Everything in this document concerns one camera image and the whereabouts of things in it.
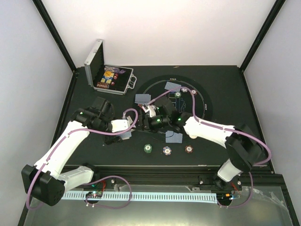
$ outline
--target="black metal rail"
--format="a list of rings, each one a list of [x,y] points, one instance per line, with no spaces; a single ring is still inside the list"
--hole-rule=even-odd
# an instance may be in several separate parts
[[[36,8],[38,9],[41,17],[43,18],[46,26],[48,27],[50,33],[52,34],[52,37],[54,38],[57,46],[59,47],[60,51],[62,52],[63,56],[65,57],[71,71],[75,72],[76,71],[76,66],[74,62],[71,59],[71,56],[69,55],[69,52],[64,45],[63,40],[61,39],[54,23],[52,22],[50,15],[48,14],[42,0],[32,0],[33,3],[35,4]]]
[[[264,36],[267,34],[269,28],[271,27],[272,23],[274,22],[277,14],[279,13],[279,11],[284,3],[285,3],[285,0],[276,0],[275,4],[273,5],[271,11],[268,14],[268,17],[264,21],[258,35],[256,36],[255,41],[253,42],[249,52],[247,53],[242,65],[240,66],[241,72],[244,72],[246,70],[246,67],[248,67],[256,50],[258,49]]]

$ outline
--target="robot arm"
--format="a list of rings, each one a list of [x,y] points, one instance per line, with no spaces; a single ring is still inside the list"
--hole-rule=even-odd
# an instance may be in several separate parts
[[[201,137],[226,148],[229,159],[218,170],[215,183],[221,190],[222,185],[230,182],[237,174],[249,172],[262,153],[263,148],[252,139],[225,130],[235,129],[254,136],[246,125],[221,125],[203,119],[196,121],[191,113],[179,113],[167,97],[156,100],[154,106],[152,109],[157,109],[157,113],[152,114],[149,113],[149,107],[142,107],[147,114],[139,116],[136,126],[138,130],[157,132],[159,128],[170,126],[190,138]]]
[[[127,120],[111,120],[111,104],[105,99],[98,98],[92,107],[88,109],[79,109],[68,123],[65,131],[50,148],[50,150],[38,160],[34,166],[26,165],[22,169],[22,179],[25,191],[28,192],[29,186],[34,175],[42,169],[31,195],[38,200],[53,206],[62,198],[63,194],[81,184],[89,183],[94,171],[91,166],[80,166],[77,169],[61,174],[62,169],[78,145],[89,135],[89,131],[77,131],[69,133],[76,129],[96,129],[105,132],[118,132],[126,130],[129,127]],[[50,159],[50,153],[57,146]]]

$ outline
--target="green poker chip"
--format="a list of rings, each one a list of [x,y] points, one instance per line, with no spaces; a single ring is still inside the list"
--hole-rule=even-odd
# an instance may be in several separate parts
[[[175,96],[176,98],[179,98],[179,97],[181,97],[181,93],[180,93],[180,92],[176,92],[176,93],[174,94],[174,96]]]
[[[146,153],[151,153],[151,151],[152,151],[151,145],[150,145],[150,144],[144,145],[144,151],[145,151]]]

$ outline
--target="black table surface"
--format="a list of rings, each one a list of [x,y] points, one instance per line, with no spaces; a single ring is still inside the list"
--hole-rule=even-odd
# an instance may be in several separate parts
[[[172,74],[193,79],[207,91],[213,104],[213,122],[225,125],[245,123],[257,137],[262,138],[243,74],[236,66],[127,67],[134,69],[138,81],[135,89],[129,90],[125,96],[95,91],[88,85],[84,67],[79,68],[64,128],[78,108],[91,106],[96,97],[109,100],[114,104],[115,116],[121,117],[124,110],[133,106],[136,91],[142,84],[154,77]],[[143,150],[148,143],[152,145],[150,154]],[[184,151],[183,147],[186,145],[193,146],[193,153]],[[171,147],[171,155],[163,154],[164,146]],[[262,153],[260,160],[265,158],[266,154]],[[104,145],[101,135],[90,133],[66,165],[76,166],[88,162],[96,166],[220,166],[227,159],[226,149],[202,138],[192,139],[186,144],[167,145],[163,141],[155,140],[148,133],[134,131],[129,140],[112,145]]]

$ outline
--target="case lid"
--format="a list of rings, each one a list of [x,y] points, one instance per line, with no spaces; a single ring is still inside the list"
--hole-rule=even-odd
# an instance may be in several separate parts
[[[85,69],[88,79],[88,83],[93,86],[93,80],[97,76],[97,73],[104,67],[103,57],[103,40],[97,39],[87,59],[85,60]]]

